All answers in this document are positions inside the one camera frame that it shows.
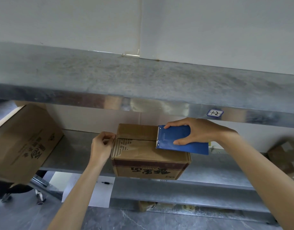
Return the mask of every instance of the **cardboard box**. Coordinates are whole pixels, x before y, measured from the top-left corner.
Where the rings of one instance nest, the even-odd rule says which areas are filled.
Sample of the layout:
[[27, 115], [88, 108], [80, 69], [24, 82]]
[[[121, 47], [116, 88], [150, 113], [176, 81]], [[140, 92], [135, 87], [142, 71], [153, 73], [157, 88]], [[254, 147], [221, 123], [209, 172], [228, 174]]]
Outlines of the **cardboard box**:
[[294, 180], [294, 139], [270, 149], [267, 154], [271, 162]]
[[46, 110], [14, 109], [0, 120], [0, 181], [28, 184], [62, 136]]
[[119, 124], [111, 160], [115, 175], [176, 180], [191, 163], [188, 152], [156, 148], [157, 126]]

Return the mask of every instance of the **left hand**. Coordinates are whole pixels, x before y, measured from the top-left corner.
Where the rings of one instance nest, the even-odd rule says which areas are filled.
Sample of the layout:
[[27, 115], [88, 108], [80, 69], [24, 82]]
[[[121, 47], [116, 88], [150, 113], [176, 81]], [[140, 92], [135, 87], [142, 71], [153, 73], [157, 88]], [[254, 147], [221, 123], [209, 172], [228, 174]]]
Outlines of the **left hand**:
[[111, 154], [111, 149], [115, 137], [116, 135], [114, 133], [103, 131], [93, 139], [93, 142], [91, 144], [90, 163], [105, 164]]

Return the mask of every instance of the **white paper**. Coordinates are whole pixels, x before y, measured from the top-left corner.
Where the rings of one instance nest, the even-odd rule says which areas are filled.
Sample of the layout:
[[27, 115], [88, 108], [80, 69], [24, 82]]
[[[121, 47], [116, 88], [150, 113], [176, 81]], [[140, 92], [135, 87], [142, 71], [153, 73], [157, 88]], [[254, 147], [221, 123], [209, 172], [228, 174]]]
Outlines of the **white paper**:
[[[62, 202], [65, 201], [65, 199], [67, 198], [72, 188], [75, 186], [80, 176], [81, 174], [72, 174], [66, 186], [66, 189], [64, 190]], [[92, 207], [108, 208], [110, 205], [110, 199], [111, 199], [111, 193], [113, 190], [114, 181], [115, 181], [115, 177], [99, 176], [96, 182], [96, 185], [94, 187], [93, 194], [91, 195], [91, 200], [88, 205]]]

